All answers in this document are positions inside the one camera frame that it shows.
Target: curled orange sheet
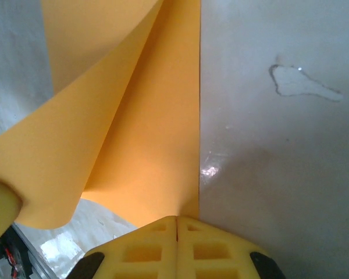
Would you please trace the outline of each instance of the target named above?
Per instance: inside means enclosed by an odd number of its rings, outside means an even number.
[[[162,2],[43,1],[60,91],[0,135],[19,223],[62,226],[81,196],[137,226],[197,217],[200,3]]]

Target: orange foam sheet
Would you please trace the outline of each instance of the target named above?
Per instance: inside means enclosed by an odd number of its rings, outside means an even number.
[[[16,221],[59,227],[80,197],[137,226],[197,217],[200,2],[89,3],[42,3],[56,95],[0,135]]]

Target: yellow foam block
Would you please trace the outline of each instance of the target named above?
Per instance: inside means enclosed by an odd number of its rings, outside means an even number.
[[[260,279],[252,252],[266,255],[228,232],[170,216],[89,251],[67,279]]]
[[[175,279],[176,217],[162,218],[89,251],[102,252],[105,259],[95,278]]]
[[[177,219],[177,277],[183,279],[260,279],[250,253],[257,245],[198,220]]]

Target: yellow plastic piece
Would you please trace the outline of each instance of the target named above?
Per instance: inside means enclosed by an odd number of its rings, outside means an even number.
[[[14,222],[21,208],[20,199],[0,183],[0,236]]]
[[[137,226],[197,217],[200,0],[42,5],[63,89],[0,135],[0,180],[23,200],[16,221],[64,225],[86,186],[83,198]]]
[[[264,250],[240,237],[178,217],[177,277],[182,279],[260,279],[250,258]]]
[[[175,279],[176,217],[162,218],[89,251],[105,259],[95,279]]]
[[[102,252],[105,259],[94,279],[260,279],[250,253],[266,255],[240,237],[173,216],[99,246],[86,256],[96,252]]]

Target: square hole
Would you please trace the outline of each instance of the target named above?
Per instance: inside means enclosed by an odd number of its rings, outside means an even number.
[[[165,231],[166,226],[165,224],[157,224],[154,228],[152,228],[153,231]]]
[[[162,259],[162,247],[160,246],[131,246],[128,247],[123,261],[135,262],[158,262]]]
[[[239,279],[239,273],[235,269],[227,270],[197,270],[196,279]]]
[[[197,243],[194,244],[195,260],[215,260],[230,259],[230,252],[226,244],[216,243]]]
[[[187,225],[187,230],[188,231],[200,231],[197,227],[191,225],[191,224],[188,224]]]
[[[158,273],[117,273],[114,279],[157,279]]]

